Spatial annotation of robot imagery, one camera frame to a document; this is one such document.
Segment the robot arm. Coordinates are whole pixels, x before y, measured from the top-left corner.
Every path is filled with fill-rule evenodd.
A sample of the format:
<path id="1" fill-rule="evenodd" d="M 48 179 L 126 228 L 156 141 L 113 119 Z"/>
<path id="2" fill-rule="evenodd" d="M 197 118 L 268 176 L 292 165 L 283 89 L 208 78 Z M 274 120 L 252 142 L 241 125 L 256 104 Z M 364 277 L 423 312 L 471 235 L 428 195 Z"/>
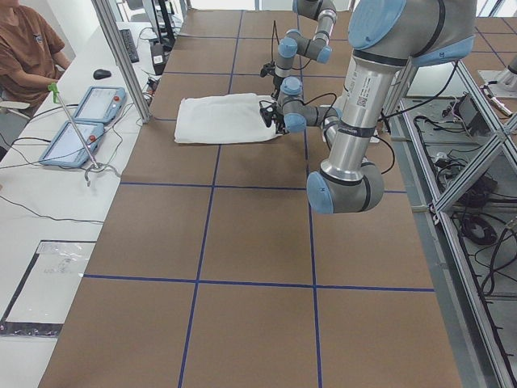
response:
<path id="1" fill-rule="evenodd" d="M 317 22 L 312 38 L 286 33 L 276 59 L 263 67 L 275 89 L 262 108 L 267 126 L 279 133 L 322 130 L 330 155 L 307 179 L 307 197 L 319 213 L 358 213 L 374 208 L 385 186 L 378 167 L 365 153 L 396 72 L 407 64 L 439 65 L 466 57 L 473 48 L 474 1 L 362 1 L 352 13 L 348 41 L 351 61 L 343 93 L 333 107 L 302 99 L 301 81 L 291 75 L 295 56 L 325 63 L 337 19 L 331 1 L 295 1 L 293 10 Z"/>
<path id="2" fill-rule="evenodd" d="M 276 53 L 271 51 L 271 60 L 263 65 L 260 77 L 273 76 L 273 99 L 278 99 L 281 84 L 290 75 L 296 55 L 325 64 L 332 53 L 329 41 L 337 20 L 334 3 L 328 0 L 293 1 L 292 10 L 298 16 L 316 21 L 317 28 L 312 38 L 304 37 L 298 29 L 288 30 L 278 41 Z"/>

